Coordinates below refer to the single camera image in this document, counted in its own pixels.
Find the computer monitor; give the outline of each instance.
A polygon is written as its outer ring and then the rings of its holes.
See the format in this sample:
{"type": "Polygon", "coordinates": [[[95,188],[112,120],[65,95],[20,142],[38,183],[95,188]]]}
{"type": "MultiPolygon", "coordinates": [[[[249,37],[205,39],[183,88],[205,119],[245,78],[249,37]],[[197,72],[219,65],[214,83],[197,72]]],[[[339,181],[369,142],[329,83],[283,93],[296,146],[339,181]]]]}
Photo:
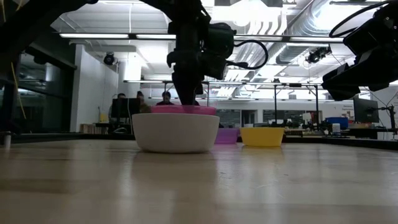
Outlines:
{"type": "Polygon", "coordinates": [[[356,122],[378,123],[379,105],[374,100],[354,98],[354,116],[356,122]]]}
{"type": "Polygon", "coordinates": [[[111,116],[112,118],[130,118],[130,115],[139,113],[140,104],[138,98],[114,99],[111,116]]]}

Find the person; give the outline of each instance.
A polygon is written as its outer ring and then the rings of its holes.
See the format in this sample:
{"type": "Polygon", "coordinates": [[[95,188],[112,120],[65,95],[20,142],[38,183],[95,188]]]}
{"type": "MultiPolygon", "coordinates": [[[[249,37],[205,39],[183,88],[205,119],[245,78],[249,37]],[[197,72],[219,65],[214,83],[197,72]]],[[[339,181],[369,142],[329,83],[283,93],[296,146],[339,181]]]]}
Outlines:
{"type": "Polygon", "coordinates": [[[163,100],[161,102],[158,102],[156,104],[156,106],[159,106],[159,105],[174,105],[174,103],[170,102],[170,98],[172,97],[172,95],[170,94],[169,91],[163,92],[162,93],[162,97],[163,97],[163,100]]]}
{"type": "MultiPolygon", "coordinates": [[[[119,93],[118,94],[118,99],[125,99],[126,95],[124,93],[119,93]]],[[[117,119],[116,118],[112,118],[112,105],[109,108],[109,113],[108,113],[108,119],[109,119],[109,123],[116,123],[117,119]]],[[[120,118],[120,123],[124,124],[127,122],[126,118],[120,118]]]]}
{"type": "Polygon", "coordinates": [[[140,99],[140,113],[150,113],[150,106],[145,103],[144,94],[141,91],[137,92],[137,98],[140,99]]]}

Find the pink bowl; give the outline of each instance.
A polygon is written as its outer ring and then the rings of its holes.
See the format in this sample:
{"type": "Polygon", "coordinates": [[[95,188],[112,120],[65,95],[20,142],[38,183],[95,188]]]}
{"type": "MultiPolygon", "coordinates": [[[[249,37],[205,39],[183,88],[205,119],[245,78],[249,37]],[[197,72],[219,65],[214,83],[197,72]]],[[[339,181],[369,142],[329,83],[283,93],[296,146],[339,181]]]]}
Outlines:
{"type": "Polygon", "coordinates": [[[185,113],[185,114],[202,114],[202,115],[216,115],[216,108],[208,106],[193,106],[193,105],[164,105],[153,106],[152,113],[185,113]]]}
{"type": "Polygon", "coordinates": [[[219,128],[215,144],[235,144],[239,128],[219,128]]]}

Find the bowl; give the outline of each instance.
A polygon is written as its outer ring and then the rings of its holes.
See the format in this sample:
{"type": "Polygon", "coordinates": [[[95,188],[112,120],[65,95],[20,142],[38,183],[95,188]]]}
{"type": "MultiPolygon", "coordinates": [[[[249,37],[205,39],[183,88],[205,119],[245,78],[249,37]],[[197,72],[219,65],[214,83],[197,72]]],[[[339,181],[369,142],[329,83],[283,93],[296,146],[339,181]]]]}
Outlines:
{"type": "Polygon", "coordinates": [[[132,126],[138,146],[163,153],[208,152],[216,140],[217,116],[201,114],[134,114],[132,126]]]}
{"type": "Polygon", "coordinates": [[[194,105],[162,105],[153,106],[152,113],[186,113],[186,114],[203,114],[216,115],[216,108],[209,106],[194,105]]]}
{"type": "Polygon", "coordinates": [[[247,146],[279,147],[285,128],[241,128],[242,142],[247,146]]]}
{"type": "Polygon", "coordinates": [[[216,138],[216,144],[236,144],[238,139],[238,128],[219,128],[216,138]]]}

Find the white container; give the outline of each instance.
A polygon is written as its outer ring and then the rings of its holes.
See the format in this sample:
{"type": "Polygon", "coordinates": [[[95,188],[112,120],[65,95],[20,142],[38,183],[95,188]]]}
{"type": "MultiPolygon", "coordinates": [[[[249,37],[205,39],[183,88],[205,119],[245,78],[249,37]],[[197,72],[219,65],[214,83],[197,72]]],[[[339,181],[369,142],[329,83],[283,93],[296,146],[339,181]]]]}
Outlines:
{"type": "Polygon", "coordinates": [[[220,118],[200,114],[134,114],[132,126],[144,151],[194,153],[209,151],[216,140],[220,118]]]}
{"type": "Polygon", "coordinates": [[[340,124],[338,124],[338,123],[332,124],[331,129],[332,129],[334,135],[340,135],[340,132],[341,132],[340,124]]]}

